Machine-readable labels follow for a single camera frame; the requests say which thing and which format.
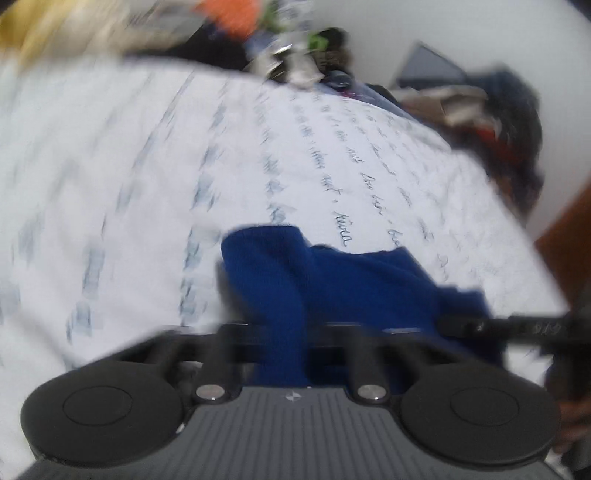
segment green object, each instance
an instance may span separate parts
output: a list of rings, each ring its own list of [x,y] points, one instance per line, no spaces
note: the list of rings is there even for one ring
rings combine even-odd
[[[278,34],[284,31],[284,29],[279,25],[279,20],[277,20],[277,2],[271,2],[265,8],[265,11],[259,20],[259,26],[263,28],[263,30],[267,30],[270,33]]]
[[[308,49],[310,51],[325,51],[328,46],[328,38],[324,38],[317,34],[308,35]]]

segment gray ribbed surface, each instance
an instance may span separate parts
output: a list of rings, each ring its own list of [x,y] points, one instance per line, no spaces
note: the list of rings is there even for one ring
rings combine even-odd
[[[301,395],[290,401],[292,393]],[[37,462],[22,480],[556,480],[543,463],[475,472],[426,455],[383,408],[338,388],[254,388],[197,409],[159,452],[109,469]]]

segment round black pad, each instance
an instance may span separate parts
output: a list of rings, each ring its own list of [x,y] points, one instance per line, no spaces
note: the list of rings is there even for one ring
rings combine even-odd
[[[433,453],[488,467],[543,458],[560,425],[548,392],[476,362],[430,368],[402,397],[401,420]]]
[[[21,426],[37,454],[105,467],[158,449],[182,417],[176,390],[153,367],[103,361],[36,389],[22,407]]]

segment orange object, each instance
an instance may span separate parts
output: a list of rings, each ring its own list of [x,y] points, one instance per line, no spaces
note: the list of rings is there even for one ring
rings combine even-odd
[[[255,31],[259,14],[257,0],[203,0],[195,10],[207,15],[229,36],[241,40]]]

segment white wall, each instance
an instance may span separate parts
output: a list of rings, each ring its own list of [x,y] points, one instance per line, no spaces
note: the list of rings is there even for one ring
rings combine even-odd
[[[527,226],[547,228],[591,173],[591,22],[566,0],[315,0],[350,34],[358,79],[387,85],[422,41],[466,70],[505,63],[541,97],[546,174]]]

